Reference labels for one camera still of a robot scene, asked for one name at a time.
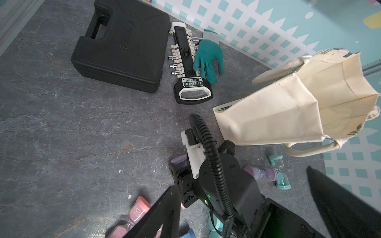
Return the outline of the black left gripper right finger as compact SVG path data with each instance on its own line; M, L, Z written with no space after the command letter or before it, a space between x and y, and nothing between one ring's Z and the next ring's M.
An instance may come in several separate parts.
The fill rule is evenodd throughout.
M332 238L379 238L381 214L320 171L307 167L312 197Z

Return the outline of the cream floral canvas tote bag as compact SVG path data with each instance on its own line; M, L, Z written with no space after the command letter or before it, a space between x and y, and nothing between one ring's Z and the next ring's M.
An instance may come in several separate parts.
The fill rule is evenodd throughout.
M291 156L317 155L340 149L381 112L360 54L344 48L293 59L252 83L263 88L213 108L223 138L240 146L284 144Z

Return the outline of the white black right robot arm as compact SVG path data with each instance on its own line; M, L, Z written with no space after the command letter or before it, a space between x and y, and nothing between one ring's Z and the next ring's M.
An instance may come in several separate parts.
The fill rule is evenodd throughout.
M217 145L203 118L189 117L190 128L181 133L186 154L169 168L184 207L200 200L210 221L223 225L228 238L319 238L304 219L260 192L255 178L235 158L235 144Z

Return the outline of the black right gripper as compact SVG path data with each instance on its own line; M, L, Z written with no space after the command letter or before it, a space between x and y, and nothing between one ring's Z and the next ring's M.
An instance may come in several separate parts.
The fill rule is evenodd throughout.
M184 208L190 207L198 200L208 207L208 198L201 189L198 180L193 178L189 160L188 165L184 168L169 163L169 169L174 184L180 192L181 203Z

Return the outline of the purple hourglass cluster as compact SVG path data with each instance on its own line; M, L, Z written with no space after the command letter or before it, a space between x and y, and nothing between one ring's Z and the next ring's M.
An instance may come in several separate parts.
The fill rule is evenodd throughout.
M188 155L184 154L181 156L178 156L177 158L170 161L172 165L179 166L181 168L184 168L188 165Z

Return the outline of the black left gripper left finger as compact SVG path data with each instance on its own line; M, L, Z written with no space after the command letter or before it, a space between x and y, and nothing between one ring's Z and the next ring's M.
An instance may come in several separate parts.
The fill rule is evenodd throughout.
M181 195L170 186L148 213L129 231L126 238L153 238L161 230L162 238L177 238L181 213Z

